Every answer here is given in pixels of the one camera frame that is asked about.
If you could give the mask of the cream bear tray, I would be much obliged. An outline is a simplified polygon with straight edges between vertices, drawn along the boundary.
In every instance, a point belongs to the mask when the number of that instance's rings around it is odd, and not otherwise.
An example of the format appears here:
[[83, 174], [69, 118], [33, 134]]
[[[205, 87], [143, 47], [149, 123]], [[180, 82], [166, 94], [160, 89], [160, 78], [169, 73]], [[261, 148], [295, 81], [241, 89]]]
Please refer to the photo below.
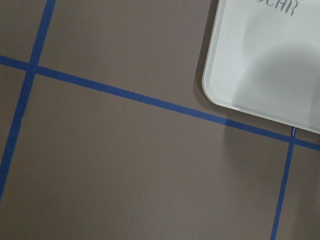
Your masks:
[[220, 0], [202, 89], [215, 105], [319, 133], [319, 1]]

